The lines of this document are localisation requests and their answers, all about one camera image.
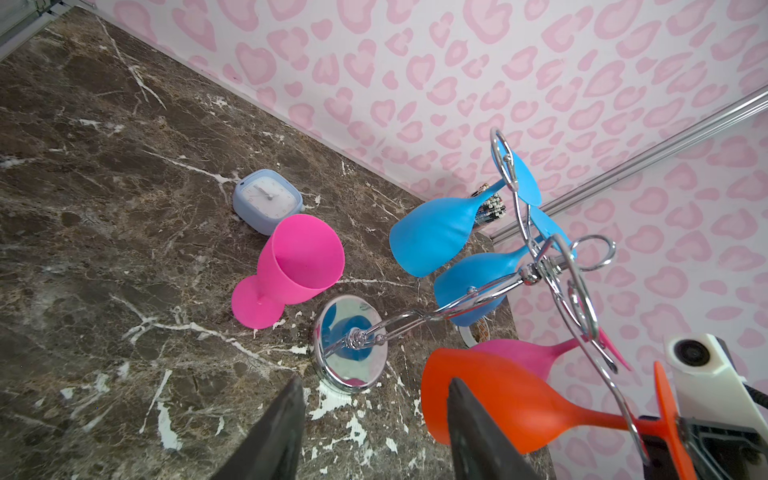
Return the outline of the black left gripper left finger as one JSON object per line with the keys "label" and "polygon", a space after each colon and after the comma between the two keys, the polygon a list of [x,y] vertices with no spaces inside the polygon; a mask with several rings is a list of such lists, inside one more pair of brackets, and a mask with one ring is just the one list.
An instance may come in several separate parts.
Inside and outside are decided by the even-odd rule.
{"label": "black left gripper left finger", "polygon": [[296,479],[305,415],[303,384],[294,376],[212,479]]}

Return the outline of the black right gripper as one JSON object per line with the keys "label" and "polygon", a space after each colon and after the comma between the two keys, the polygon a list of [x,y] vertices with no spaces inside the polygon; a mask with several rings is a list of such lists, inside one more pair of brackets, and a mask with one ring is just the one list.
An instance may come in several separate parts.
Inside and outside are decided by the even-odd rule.
{"label": "black right gripper", "polygon": [[[698,479],[766,479],[767,443],[753,428],[682,417],[681,440]],[[651,464],[645,479],[680,479],[666,443],[641,433]]]}

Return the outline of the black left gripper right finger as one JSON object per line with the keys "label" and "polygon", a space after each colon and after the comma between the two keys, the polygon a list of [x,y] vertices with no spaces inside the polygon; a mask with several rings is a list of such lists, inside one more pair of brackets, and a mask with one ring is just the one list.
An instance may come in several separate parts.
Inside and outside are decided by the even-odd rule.
{"label": "black left gripper right finger", "polygon": [[447,420],[456,479],[540,478],[459,378],[449,385]]}

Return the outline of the red wine glass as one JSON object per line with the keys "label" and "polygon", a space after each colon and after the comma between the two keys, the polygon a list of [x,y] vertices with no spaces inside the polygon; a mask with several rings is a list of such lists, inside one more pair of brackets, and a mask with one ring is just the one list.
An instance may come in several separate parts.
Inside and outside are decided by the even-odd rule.
{"label": "red wine glass", "polygon": [[627,430],[620,415],[577,406],[544,380],[494,354],[440,348],[429,356],[422,375],[421,406],[427,429],[450,443],[447,399],[452,379],[462,380],[508,440],[522,454],[538,450],[578,426]]}

